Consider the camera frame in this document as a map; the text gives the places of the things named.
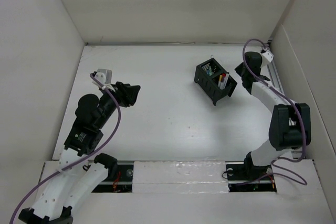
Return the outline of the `purple-capped white marker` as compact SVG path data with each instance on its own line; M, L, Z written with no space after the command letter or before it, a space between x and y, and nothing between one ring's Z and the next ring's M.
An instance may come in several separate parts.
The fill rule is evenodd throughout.
M223 80L223 89L226 87L226 85L227 85L227 82L228 82L228 79L227 80Z

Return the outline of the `red and purple marker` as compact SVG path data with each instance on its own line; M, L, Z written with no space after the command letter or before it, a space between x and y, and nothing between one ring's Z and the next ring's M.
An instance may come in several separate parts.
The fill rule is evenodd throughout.
M220 85L221 90L225 88L226 82L227 82L226 77L222 77L222 81L221 81L221 85Z

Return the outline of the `black two-compartment organizer box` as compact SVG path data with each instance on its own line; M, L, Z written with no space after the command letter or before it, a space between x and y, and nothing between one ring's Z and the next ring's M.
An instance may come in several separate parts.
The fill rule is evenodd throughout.
M206 70L211 67L213 71L212 76L208 76ZM229 79L224 89L220 89L221 83L218 83L219 76L229 73L226 71L215 58L211 58L196 66L194 82L203 89L207 96L212 100L213 105L224 97L231 97L236 86L237 81L234 80L229 73Z

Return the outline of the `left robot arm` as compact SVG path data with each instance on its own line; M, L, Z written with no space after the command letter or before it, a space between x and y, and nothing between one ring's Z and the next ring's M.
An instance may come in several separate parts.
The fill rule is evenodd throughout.
M98 83L101 97L82 96L75 111L76 119L61 152L57 170L32 191L46 184L31 207L21 210L23 223L72 223L73 214L100 182L116 174L117 159L101 152L102 128L111 115L133 106L141 87L122 82Z

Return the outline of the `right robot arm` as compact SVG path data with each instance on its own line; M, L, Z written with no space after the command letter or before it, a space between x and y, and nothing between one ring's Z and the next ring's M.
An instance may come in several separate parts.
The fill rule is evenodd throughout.
M248 93L271 112L268 140L244 159L242 172L250 179L264 173L272 161L289 150L304 148L311 143L309 105L288 99L267 77L261 75L262 67L271 63L272 59L269 50L248 51L235 69Z

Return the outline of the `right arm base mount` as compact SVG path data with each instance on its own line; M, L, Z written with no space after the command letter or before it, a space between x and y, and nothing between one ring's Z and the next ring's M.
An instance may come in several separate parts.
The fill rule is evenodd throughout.
M276 192L273 175L267 175L260 180L255 180L271 172L270 165L248 172L244 164L229 163L222 173L222 178L228 181L230 193Z

